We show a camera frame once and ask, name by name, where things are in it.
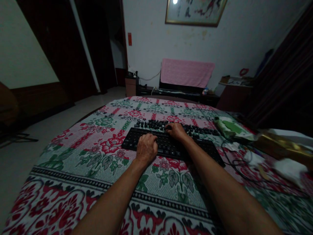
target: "small red object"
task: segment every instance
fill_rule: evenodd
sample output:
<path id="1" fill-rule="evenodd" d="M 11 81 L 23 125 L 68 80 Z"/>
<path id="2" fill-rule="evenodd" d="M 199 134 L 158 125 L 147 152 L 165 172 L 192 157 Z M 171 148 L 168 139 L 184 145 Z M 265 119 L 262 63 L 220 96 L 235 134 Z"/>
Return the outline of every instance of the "small red object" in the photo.
<path id="1" fill-rule="evenodd" d="M 240 70 L 239 75 L 240 76 L 245 76 L 248 72 L 249 72 L 249 69 L 242 69 L 242 70 Z"/>
<path id="2" fill-rule="evenodd" d="M 132 46 L 132 44 L 131 44 L 131 33 L 128 33 L 128 45 Z"/>

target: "floral bedspread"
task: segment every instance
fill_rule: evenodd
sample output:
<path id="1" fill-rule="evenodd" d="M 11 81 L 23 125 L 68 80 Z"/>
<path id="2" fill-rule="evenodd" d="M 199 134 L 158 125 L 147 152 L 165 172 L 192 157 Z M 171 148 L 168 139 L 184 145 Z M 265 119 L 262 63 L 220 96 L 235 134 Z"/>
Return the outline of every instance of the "floral bedspread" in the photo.
<path id="1" fill-rule="evenodd" d="M 136 152 L 121 149 L 137 121 L 168 120 L 215 129 L 215 108 L 144 97 L 114 100 L 55 137 L 44 149 L 15 201 L 4 234 L 70 234 L 96 200 L 121 176 Z M 223 138 L 201 134 L 216 145 L 222 159 Z M 300 192 L 272 169 L 263 169 L 273 183 L 252 183 L 226 166 L 272 216 L 286 234 L 313 233 L 313 181 L 302 176 Z M 226 154 L 242 159 L 244 149 Z M 252 180 L 258 170 L 237 168 Z M 223 234 L 225 230 L 192 163 L 157 156 L 139 180 L 120 234 Z"/>

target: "pink towel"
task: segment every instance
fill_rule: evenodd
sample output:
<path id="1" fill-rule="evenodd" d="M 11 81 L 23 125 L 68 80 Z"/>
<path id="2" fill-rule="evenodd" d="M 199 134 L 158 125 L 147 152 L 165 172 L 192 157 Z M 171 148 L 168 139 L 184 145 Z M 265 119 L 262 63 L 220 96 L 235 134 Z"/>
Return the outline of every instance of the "pink towel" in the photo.
<path id="1" fill-rule="evenodd" d="M 164 58 L 161 82 L 205 88 L 214 67 L 214 63 Z"/>

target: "door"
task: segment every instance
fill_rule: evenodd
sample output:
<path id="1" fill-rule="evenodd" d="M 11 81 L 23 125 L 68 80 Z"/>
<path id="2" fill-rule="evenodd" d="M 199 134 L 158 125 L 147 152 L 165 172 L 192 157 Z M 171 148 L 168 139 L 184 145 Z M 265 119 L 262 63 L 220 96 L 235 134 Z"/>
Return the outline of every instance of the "door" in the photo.
<path id="1" fill-rule="evenodd" d="M 17 0 L 72 101 L 97 94 L 68 0 Z"/>
<path id="2" fill-rule="evenodd" d="M 104 1 L 75 0 L 101 93 L 117 86 Z"/>

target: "tiled floor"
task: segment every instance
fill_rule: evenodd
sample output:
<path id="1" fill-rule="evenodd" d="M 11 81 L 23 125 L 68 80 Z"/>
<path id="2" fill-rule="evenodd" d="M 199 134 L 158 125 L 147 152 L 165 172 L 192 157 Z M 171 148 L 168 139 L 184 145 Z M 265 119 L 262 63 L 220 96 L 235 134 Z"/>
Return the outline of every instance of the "tiled floor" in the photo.
<path id="1" fill-rule="evenodd" d="M 19 191 L 44 147 L 58 134 L 93 110 L 112 100 L 125 97 L 124 87 L 114 87 L 105 95 L 91 96 L 76 105 L 25 130 L 30 137 L 39 139 L 33 143 L 13 143 L 0 149 L 0 232 Z"/>

